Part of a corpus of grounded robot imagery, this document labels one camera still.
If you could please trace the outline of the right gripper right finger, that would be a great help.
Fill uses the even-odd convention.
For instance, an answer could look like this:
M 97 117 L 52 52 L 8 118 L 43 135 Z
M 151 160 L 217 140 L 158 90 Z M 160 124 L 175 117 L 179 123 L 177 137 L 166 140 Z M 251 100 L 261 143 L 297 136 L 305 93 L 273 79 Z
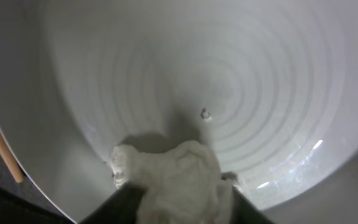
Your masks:
M 233 207 L 231 224 L 273 224 L 261 211 L 256 209 L 241 193 L 233 187 Z

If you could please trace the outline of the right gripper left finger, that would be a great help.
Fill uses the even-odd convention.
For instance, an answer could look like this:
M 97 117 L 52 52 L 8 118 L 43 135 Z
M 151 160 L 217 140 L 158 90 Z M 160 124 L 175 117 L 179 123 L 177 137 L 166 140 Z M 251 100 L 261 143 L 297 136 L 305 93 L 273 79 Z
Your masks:
M 137 210 L 146 191 L 139 185 L 126 183 L 80 223 L 136 224 Z

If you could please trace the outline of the white tissue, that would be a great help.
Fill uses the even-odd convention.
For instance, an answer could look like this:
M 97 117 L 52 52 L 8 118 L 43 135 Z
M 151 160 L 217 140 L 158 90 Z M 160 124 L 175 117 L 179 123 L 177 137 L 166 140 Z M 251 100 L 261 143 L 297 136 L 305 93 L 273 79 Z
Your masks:
M 137 223 L 229 223 L 232 181 L 222 178 L 212 149 L 185 141 L 163 153 L 140 152 L 121 144 L 110 158 L 114 185 L 145 190 Z

